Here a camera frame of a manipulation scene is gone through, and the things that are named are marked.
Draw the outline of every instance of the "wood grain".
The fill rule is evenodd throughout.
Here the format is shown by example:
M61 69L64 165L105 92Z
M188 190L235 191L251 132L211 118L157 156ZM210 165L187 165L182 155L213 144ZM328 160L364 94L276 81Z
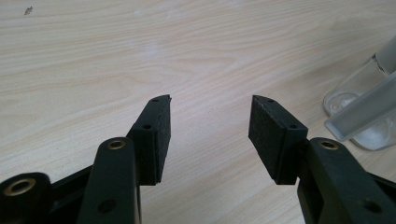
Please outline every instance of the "wood grain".
M0 3L0 180L59 180L123 136L169 93L172 140L144 223L304 223L248 141L252 94L323 126L325 94L396 35L394 1L49 1ZM346 142L396 181L396 148Z

